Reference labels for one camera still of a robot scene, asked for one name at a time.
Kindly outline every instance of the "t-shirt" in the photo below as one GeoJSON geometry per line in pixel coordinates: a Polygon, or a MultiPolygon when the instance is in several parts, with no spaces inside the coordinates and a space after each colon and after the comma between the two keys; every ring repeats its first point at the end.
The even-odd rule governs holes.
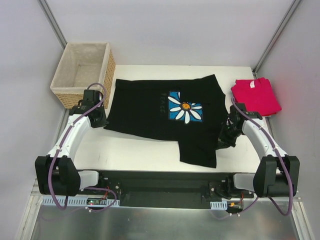
{"type": "Polygon", "coordinates": [[[227,120],[215,75],[194,80],[117,79],[105,129],[178,141],[180,161],[215,168],[216,145],[227,120]]]}

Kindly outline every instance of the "white table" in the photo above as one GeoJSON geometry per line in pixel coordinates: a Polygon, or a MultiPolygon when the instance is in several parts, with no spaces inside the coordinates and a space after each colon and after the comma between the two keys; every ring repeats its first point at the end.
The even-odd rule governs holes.
{"type": "MultiPolygon", "coordinates": [[[[116,79],[177,80],[202,78],[211,74],[215,74],[226,95],[227,110],[231,106],[230,88],[236,79],[254,78],[251,68],[246,66],[117,65],[110,103],[106,110],[107,117],[116,79]]],[[[179,161],[179,146],[176,141],[159,141],[97,128],[90,129],[84,136],[75,155],[74,164],[79,170],[255,173],[260,162],[246,136],[237,139],[235,148],[217,150],[216,158],[216,168],[187,164],[179,161]]]]}

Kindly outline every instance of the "wicker basket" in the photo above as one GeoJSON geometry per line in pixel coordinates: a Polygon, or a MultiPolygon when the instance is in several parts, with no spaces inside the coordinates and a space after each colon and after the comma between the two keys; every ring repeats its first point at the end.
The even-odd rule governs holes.
{"type": "MultiPolygon", "coordinates": [[[[107,93],[104,108],[108,107],[116,63],[109,43],[68,43],[51,83],[51,90],[66,109],[83,98],[84,90],[92,83],[104,85],[107,93]]],[[[102,87],[92,86],[103,92],[102,87]]]]}

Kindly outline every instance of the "pink folded shirt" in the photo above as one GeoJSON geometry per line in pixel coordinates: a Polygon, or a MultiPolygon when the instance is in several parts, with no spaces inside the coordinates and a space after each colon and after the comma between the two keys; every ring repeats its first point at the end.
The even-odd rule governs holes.
{"type": "Polygon", "coordinates": [[[264,77],[255,80],[236,80],[231,91],[235,101],[244,103],[250,112],[270,116],[282,110],[269,80],[264,77]]]}

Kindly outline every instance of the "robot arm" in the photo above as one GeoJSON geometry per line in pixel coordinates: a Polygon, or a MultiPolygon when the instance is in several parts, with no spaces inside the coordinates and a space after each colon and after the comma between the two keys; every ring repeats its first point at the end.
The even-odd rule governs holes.
{"type": "Polygon", "coordinates": [[[59,150],[52,172],[52,187],[56,195],[75,196],[80,189],[95,186],[98,183],[99,173],[93,170],[78,171],[73,163],[76,151],[86,132],[92,128],[104,127],[107,118],[104,106],[101,105],[88,115],[74,122],[93,106],[100,102],[101,93],[97,90],[85,90],[81,105],[74,106],[69,112],[67,125],[52,150],[46,156],[38,156],[35,161],[35,171],[42,194],[50,194],[48,176],[51,162],[59,150]]]}
{"type": "Polygon", "coordinates": [[[243,103],[236,103],[237,107],[255,123],[247,120],[235,106],[230,107],[230,114],[227,123],[223,126],[219,136],[218,149],[235,147],[236,139],[240,135],[246,135],[256,150],[260,164],[256,173],[236,173],[233,175],[233,186],[236,189],[255,192],[260,198],[264,197],[288,197],[289,186],[287,177],[280,164],[275,148],[284,161],[289,172],[293,195],[297,192],[300,162],[296,156],[289,156],[276,141],[269,135],[275,148],[264,132],[268,130],[264,126],[262,117],[258,112],[248,112],[243,103]]]}

